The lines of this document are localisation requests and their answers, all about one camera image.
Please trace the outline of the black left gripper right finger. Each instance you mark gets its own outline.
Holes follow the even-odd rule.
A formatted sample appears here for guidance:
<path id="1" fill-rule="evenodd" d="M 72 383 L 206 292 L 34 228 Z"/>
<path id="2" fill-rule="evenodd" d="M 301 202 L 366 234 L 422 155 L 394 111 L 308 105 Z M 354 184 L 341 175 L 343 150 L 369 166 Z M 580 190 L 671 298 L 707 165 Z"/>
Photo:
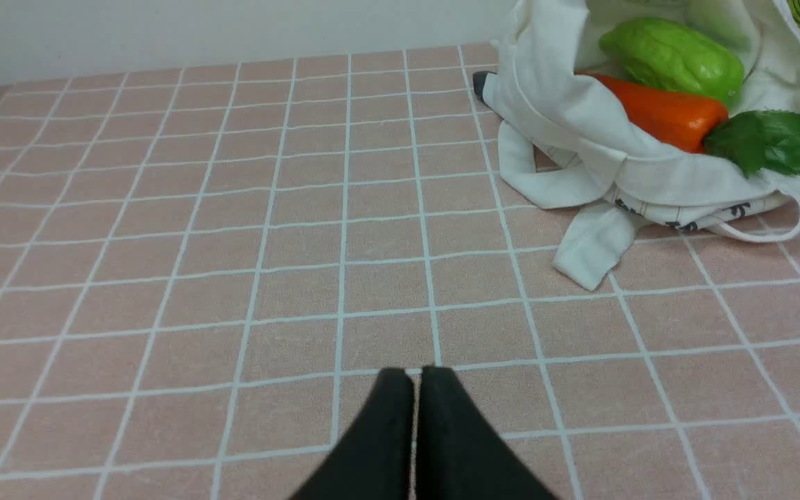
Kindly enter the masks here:
<path id="1" fill-rule="evenodd" d="M 556 499 L 501 439 L 448 367 L 420 374 L 419 499 Z"/>

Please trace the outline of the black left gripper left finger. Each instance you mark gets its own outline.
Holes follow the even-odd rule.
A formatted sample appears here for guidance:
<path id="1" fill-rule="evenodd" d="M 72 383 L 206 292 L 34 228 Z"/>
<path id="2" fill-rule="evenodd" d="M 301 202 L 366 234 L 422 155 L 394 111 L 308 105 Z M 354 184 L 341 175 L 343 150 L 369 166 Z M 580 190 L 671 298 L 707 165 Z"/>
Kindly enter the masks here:
<path id="1" fill-rule="evenodd" d="M 403 368 L 383 368 L 364 405 L 292 499 L 406 499 L 414 384 Z"/>

